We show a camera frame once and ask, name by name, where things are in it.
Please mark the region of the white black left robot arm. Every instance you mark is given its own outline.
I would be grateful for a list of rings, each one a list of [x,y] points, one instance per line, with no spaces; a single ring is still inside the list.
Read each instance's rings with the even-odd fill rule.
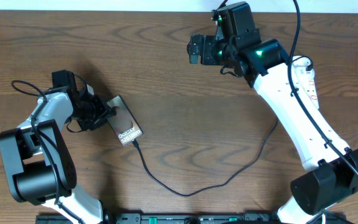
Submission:
[[[93,131],[116,115],[106,100],[68,70],[52,73],[52,87],[35,87],[37,105],[18,127],[0,133],[0,153],[12,197],[42,205],[72,223],[115,223],[103,203],[78,183],[76,169],[62,136],[64,125],[77,121]]]

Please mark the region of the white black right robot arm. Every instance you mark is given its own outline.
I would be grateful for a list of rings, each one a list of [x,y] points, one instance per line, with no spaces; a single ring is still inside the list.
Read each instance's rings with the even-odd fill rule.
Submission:
[[[282,223],[328,219],[328,208],[358,191],[358,149],[352,149],[319,111],[313,64],[287,52],[276,39],[262,40],[246,2],[223,2],[211,13],[214,35],[192,35],[192,64],[216,65],[221,74],[244,78],[276,114],[293,141],[305,174],[290,184]]]

